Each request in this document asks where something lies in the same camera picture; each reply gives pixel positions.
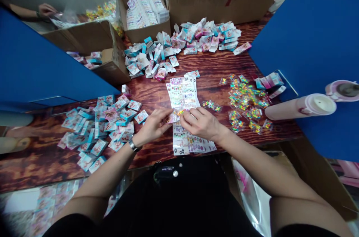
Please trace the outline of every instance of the wooden tabletop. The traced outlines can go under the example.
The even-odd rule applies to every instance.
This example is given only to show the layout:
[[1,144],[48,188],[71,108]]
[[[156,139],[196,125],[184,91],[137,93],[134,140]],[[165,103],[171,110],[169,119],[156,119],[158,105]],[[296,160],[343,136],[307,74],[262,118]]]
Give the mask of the wooden tabletop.
[[[270,19],[267,14],[261,21],[238,25],[242,30],[239,45],[249,41],[253,42]],[[255,75],[262,76],[248,53],[234,56],[230,51],[217,51],[216,53],[198,52],[196,55],[177,55],[179,67],[176,73],[170,73],[165,81],[148,79],[144,76],[133,79],[128,86],[132,90],[132,99],[143,104],[150,114],[156,108],[170,108],[170,100],[165,83],[172,77],[182,77],[185,73],[199,70],[200,78],[197,80],[197,96],[199,101],[213,100],[223,106],[221,113],[213,114],[219,121],[230,127],[228,120],[230,86],[220,85],[222,77],[231,73],[243,74],[248,79]],[[80,159],[78,151],[63,150],[56,145],[68,129],[62,128],[61,124],[65,114],[52,116],[71,110],[74,107],[95,106],[96,99],[86,102],[64,105],[48,109],[45,114],[35,115],[34,121],[27,127],[10,129],[6,136],[31,137],[32,143],[24,151],[4,154],[0,156],[0,192],[20,190],[52,182],[64,181],[88,176],[77,162]],[[135,122],[135,132],[142,125]],[[303,134],[295,121],[279,121],[275,123],[273,131],[266,131],[262,135],[251,132],[249,128],[238,134],[247,142],[260,146],[268,143],[291,140],[301,137]],[[107,147],[103,153],[106,158],[111,157],[114,151]],[[172,150],[172,128],[160,139],[145,145],[137,154],[130,168],[138,168],[153,165],[156,161],[165,161],[174,158]]]

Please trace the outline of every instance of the hand in background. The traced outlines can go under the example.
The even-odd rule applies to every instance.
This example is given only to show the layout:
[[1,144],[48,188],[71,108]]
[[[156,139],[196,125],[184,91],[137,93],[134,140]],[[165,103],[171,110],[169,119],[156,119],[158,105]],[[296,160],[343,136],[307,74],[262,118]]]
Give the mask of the hand in background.
[[39,14],[40,17],[42,18],[46,18],[49,17],[53,14],[57,13],[57,10],[52,7],[51,5],[47,4],[47,3],[43,3],[39,5]]
[[181,125],[191,134],[217,143],[228,130],[202,107],[191,108],[189,112],[184,111],[181,115]]
[[163,119],[173,112],[173,109],[155,109],[146,119],[145,125],[134,136],[134,144],[140,147],[160,138],[172,124],[161,124]]

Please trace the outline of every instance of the watch strap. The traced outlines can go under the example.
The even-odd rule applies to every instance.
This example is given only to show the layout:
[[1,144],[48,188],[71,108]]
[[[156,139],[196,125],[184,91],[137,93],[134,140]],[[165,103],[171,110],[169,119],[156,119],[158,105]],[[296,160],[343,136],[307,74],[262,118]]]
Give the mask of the watch strap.
[[132,141],[132,138],[133,138],[133,135],[130,137],[130,139],[128,140],[128,144],[130,145],[131,149],[134,151],[134,152],[138,152],[142,149],[142,147],[138,148],[135,146],[135,144],[133,143]]

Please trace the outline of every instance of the blue partition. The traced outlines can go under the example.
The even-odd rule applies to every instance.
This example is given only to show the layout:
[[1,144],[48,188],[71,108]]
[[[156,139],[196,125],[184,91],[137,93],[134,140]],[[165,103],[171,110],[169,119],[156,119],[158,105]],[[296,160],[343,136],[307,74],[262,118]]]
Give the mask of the blue partition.
[[[359,80],[359,0],[286,0],[249,54],[264,75],[280,69],[299,96],[335,80]],[[359,102],[330,116],[297,119],[324,157],[359,162]]]
[[3,8],[0,46],[0,110],[21,112],[120,94]]

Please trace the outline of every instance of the pink tumbler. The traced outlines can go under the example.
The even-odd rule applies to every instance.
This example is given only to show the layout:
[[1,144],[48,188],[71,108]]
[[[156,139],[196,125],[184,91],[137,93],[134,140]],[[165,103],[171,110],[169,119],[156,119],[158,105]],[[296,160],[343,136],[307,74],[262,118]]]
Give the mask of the pink tumbler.
[[269,106],[266,116],[271,120],[295,119],[310,116],[327,116],[337,109],[336,103],[320,93]]

